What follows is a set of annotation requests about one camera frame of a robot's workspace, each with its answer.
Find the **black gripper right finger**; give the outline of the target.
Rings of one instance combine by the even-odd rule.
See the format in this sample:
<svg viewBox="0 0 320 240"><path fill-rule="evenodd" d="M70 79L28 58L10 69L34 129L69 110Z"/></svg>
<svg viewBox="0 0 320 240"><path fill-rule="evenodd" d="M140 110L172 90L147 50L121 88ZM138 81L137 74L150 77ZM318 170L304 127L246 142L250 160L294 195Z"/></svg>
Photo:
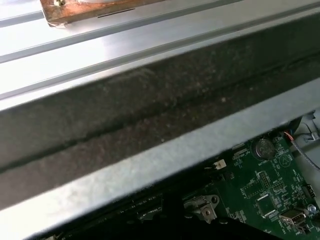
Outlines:
<svg viewBox="0 0 320 240"><path fill-rule="evenodd" d="M274 240L262 230L229 217L218 217L217 195L197 196L186 203L172 197L173 240Z"/></svg>

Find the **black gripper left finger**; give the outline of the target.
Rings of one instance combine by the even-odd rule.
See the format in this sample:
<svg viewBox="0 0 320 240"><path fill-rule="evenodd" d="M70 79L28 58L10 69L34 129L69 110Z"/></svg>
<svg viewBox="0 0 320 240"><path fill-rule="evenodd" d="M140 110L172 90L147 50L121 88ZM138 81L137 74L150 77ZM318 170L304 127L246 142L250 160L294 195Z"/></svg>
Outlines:
<svg viewBox="0 0 320 240"><path fill-rule="evenodd" d="M133 216L114 217L82 234L83 240L163 240L164 230L173 223L173 195L161 199L161 212L151 220Z"/></svg>

